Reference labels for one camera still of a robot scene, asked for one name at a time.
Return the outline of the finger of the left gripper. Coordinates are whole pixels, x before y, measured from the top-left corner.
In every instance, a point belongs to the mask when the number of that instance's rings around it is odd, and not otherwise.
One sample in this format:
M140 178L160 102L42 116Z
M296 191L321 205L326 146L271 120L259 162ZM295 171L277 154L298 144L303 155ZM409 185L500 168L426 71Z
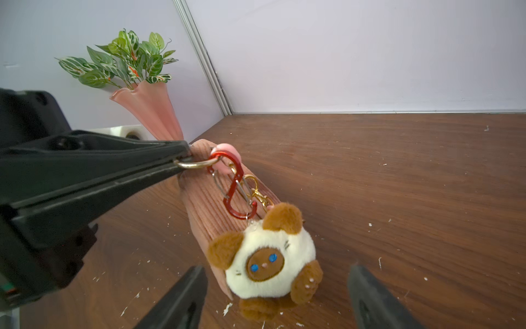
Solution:
M186 141L137 141L83 130L40 138L1 150L1 201L43 202L190 157Z
M139 191L183 171L188 160L116 178L43 202L3 202L1 217L30 247L61 244L89 223Z

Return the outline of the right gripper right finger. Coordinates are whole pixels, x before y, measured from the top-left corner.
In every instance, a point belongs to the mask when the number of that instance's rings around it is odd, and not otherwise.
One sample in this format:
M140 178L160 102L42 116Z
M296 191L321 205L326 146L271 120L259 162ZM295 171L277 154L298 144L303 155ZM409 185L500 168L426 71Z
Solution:
M359 328L422 328L400 301L362 265L352 265L347 290Z

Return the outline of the red carabiner clip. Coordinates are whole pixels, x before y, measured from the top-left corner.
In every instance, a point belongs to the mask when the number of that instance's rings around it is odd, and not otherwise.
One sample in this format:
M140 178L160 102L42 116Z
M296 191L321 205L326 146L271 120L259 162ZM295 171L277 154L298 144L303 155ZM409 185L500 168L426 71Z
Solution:
M236 156L232 152L229 152L228 150L216 150L212 152L210 155L210 160L214 162L214 164L222 163L224 158L230 161L230 164L227 166L227 168L231 171L231 174L227 175L227 177L230 179L230 184L229 184L228 189L224 189L222 185L219 183L219 180L218 180L219 170L214 169L212 165L207 168L208 172L214 178L216 185L223 192L223 204L227 212L231 216L239 220L253 219L255 215L257 214L258 206L257 206L257 202L253 201L251 197L246 196L244 190L242 189L242 183L243 183L243 178L245 174L242 169L241 160L239 159L238 156ZM238 192L242 195L242 198L251 207L251 210L247 213L238 212L234 208L232 208L231 203L234 200L234 195Z

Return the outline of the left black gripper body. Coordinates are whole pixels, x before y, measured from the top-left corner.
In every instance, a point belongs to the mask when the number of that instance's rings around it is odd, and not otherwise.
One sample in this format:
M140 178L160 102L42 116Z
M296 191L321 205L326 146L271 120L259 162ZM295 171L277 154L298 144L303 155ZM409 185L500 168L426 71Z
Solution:
M55 98L44 91L1 90L1 310L11 311L64 289L97 241L88 223L55 245L37 248L22 233L64 171L45 152L65 151L71 132Z

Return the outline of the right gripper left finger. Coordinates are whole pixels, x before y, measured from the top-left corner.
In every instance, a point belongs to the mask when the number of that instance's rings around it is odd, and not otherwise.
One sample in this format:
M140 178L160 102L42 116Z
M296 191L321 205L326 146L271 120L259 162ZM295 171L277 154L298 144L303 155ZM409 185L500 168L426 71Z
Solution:
M134 328L198 329L207 290L205 269L191 267Z

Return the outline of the pink corduroy pencil bag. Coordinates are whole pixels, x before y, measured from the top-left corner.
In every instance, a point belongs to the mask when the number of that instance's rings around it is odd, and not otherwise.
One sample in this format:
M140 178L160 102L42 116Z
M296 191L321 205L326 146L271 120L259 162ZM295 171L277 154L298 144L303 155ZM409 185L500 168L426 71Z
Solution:
M207 160L216 144L200 139L190 145L194 161ZM243 231L247 222L232 217L223 204L223 195L215 180L206 169L189 169L178 175L180 196L186 207L190 229L196 238L205 260L209 244L223 233ZM263 183L260 187L264 195L273 202L280 203L278 197ZM224 294L233 300L233 294L227 286L225 272L210 265L213 275Z

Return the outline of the plush cat keychain decoration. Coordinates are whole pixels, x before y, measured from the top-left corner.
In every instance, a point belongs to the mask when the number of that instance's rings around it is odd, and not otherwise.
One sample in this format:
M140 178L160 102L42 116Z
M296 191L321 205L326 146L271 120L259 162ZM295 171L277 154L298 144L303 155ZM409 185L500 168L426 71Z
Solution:
M242 232L212 240L207 259L225 274L242 316L257 322L308 303L323 279L301 211L288 203L272 207L264 219Z

